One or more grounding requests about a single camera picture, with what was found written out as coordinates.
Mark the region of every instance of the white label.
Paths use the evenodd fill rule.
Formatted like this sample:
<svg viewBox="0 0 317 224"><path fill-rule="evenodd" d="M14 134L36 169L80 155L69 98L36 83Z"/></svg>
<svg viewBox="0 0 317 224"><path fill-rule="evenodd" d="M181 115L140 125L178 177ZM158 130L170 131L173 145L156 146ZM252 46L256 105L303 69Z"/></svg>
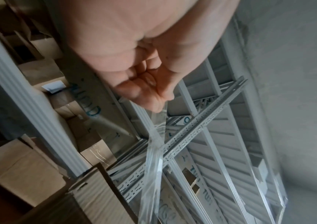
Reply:
<svg viewBox="0 0 317 224"><path fill-rule="evenodd" d="M66 88L65 84L60 80L45 84L42 87L46 89L47 91L49 91L50 93L56 93L57 91L60 91Z"/></svg>

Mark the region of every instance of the transparent plastic film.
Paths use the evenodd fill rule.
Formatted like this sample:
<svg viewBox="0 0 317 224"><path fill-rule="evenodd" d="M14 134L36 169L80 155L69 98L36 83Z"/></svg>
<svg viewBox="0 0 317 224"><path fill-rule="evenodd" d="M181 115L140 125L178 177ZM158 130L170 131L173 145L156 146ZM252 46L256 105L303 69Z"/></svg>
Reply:
<svg viewBox="0 0 317 224"><path fill-rule="evenodd" d="M167 102L159 113L152 113L153 126L149 130L144 186L142 188L139 224L156 224L163 165L164 137L166 131Z"/></svg>

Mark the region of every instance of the bare skin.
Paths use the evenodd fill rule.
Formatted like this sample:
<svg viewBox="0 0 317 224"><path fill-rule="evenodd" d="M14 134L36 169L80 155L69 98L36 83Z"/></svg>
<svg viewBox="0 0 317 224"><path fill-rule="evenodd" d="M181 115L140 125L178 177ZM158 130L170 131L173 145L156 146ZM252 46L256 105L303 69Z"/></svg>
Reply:
<svg viewBox="0 0 317 224"><path fill-rule="evenodd" d="M59 0L69 46L121 96L154 112L223 34L239 0Z"/></svg>

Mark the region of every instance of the gray wall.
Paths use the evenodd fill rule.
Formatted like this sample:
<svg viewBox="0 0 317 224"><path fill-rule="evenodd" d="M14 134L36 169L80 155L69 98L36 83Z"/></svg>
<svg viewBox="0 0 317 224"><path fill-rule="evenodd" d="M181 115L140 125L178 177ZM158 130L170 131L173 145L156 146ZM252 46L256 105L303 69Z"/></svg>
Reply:
<svg viewBox="0 0 317 224"><path fill-rule="evenodd" d="M285 177L317 192L317 1L241 0L237 19Z"/></svg>
<svg viewBox="0 0 317 224"><path fill-rule="evenodd" d="M287 186L289 203L282 224L317 224L317 193Z"/></svg>

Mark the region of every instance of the paper label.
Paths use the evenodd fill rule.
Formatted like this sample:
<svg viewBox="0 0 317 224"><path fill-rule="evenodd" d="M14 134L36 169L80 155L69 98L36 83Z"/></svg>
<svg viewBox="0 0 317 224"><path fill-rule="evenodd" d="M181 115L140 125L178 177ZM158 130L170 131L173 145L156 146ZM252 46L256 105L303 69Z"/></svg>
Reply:
<svg viewBox="0 0 317 224"><path fill-rule="evenodd" d="M60 80L45 84L42 87L44 89L46 89L47 91L49 91L50 93L56 93L64 88L66 88L65 84Z"/></svg>

